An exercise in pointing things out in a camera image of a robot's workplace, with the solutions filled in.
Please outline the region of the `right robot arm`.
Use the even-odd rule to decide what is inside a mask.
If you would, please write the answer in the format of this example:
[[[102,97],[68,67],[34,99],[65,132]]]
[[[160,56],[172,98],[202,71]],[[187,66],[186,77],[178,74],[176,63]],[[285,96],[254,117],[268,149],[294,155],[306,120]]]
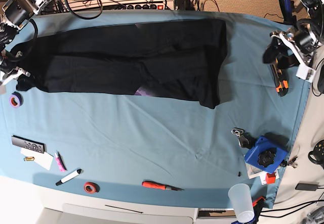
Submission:
[[[33,17],[42,13],[52,0],[8,0],[1,15],[1,72],[7,76],[41,75],[48,68],[49,55],[56,50],[56,36],[38,38],[38,27]],[[30,41],[17,44],[11,52],[5,47],[27,25],[34,34]]]

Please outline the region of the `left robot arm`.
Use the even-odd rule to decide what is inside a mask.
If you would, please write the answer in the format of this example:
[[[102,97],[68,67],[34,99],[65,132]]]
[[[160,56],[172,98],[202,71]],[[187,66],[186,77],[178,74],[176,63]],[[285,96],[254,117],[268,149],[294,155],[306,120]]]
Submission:
[[[299,0],[308,18],[297,20],[292,0],[279,0],[284,24],[291,25],[287,31],[270,34],[271,43],[263,54],[264,64],[276,64],[279,69],[305,64],[312,67],[315,51],[323,46],[323,0]]]

